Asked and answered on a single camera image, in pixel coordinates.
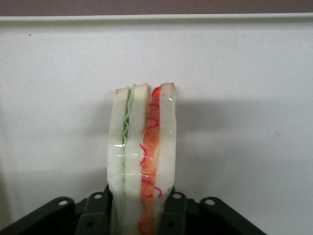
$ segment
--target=fake sandwich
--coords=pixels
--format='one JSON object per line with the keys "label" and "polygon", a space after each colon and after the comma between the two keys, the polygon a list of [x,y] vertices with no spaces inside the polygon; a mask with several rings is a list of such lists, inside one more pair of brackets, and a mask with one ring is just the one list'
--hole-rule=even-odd
{"label": "fake sandwich", "polygon": [[108,141],[112,235],[154,235],[174,186],[176,91],[173,83],[116,90]]}

